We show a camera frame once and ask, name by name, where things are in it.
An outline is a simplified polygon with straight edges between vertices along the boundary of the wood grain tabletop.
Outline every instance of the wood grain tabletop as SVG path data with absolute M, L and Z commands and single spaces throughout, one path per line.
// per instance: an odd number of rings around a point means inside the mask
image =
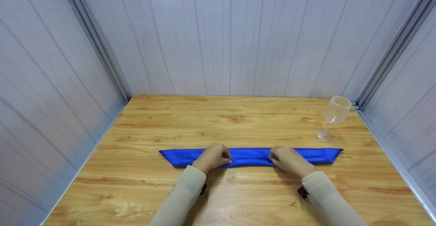
M 372 226 L 433 225 L 358 114 L 331 124 L 330 143 L 313 130 L 329 99 L 136 95 L 75 178 L 46 226 L 146 226 L 183 169 L 159 153 L 170 148 L 337 147 L 317 166 Z M 271 167 L 215 169 L 185 225 L 313 226 L 296 193 L 300 182 Z

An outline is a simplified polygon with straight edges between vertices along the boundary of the glass base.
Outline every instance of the glass base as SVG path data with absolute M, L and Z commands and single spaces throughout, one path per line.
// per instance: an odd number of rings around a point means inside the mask
M 317 129 L 313 132 L 316 139 L 322 141 L 322 142 L 331 142 L 331 136 L 330 133 L 326 129 Z

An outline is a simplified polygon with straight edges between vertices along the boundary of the corrugated white panel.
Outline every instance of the corrugated white panel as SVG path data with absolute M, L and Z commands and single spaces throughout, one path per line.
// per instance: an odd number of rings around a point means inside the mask
M 0 224 L 39 225 L 123 106 L 67 0 L 0 0 Z
M 436 9 L 365 109 L 389 153 L 436 207 Z
M 354 100 L 417 0 L 86 0 L 132 94 Z

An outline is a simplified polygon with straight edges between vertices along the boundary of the blue cloth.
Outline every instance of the blue cloth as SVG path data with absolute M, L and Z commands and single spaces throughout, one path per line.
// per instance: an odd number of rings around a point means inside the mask
M 274 166 L 269 159 L 271 148 L 229 148 L 232 154 L 232 163 L 223 167 L 237 166 Z M 332 164 L 341 148 L 294 148 L 301 156 L 312 164 Z M 167 149 L 159 150 L 174 167 L 191 165 L 204 151 L 204 149 Z

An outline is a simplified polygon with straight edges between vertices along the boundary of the wine glass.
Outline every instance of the wine glass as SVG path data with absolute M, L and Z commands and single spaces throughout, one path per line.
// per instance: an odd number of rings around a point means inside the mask
M 324 118 L 327 123 L 341 123 L 347 117 L 352 103 L 345 97 L 334 96 L 324 110 Z M 326 128 L 314 131 L 315 137 L 323 142 L 330 142 L 331 135 Z

